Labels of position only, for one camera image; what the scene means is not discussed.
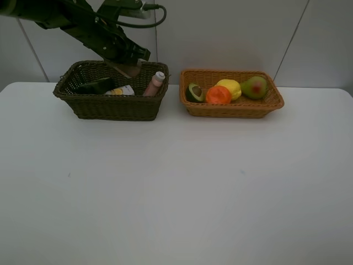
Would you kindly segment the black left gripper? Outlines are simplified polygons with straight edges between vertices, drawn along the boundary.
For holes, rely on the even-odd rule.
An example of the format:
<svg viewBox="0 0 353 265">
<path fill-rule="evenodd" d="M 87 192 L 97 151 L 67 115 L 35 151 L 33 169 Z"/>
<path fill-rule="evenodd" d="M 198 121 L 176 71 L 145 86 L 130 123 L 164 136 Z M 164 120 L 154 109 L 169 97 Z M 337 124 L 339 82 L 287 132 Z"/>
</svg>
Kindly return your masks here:
<svg viewBox="0 0 353 265">
<path fill-rule="evenodd" d="M 118 25 L 103 23 L 101 19 L 81 26 L 83 44 L 102 58 L 118 64 L 135 65 L 148 61 L 150 51 L 129 39 Z"/>
</svg>

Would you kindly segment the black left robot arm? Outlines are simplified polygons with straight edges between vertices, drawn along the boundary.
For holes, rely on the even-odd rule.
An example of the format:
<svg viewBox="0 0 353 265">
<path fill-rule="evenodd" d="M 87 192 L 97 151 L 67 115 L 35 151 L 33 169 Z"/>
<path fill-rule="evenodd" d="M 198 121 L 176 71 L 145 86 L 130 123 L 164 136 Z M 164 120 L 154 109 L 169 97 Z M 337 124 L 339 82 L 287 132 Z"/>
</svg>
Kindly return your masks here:
<svg viewBox="0 0 353 265">
<path fill-rule="evenodd" d="M 1 1 L 1 15 L 35 22 L 43 29 L 64 31 L 101 58 L 136 65 L 150 51 L 136 44 L 118 24 L 121 12 L 139 10 L 141 1 L 104 1 L 97 12 L 87 1 Z"/>
</svg>

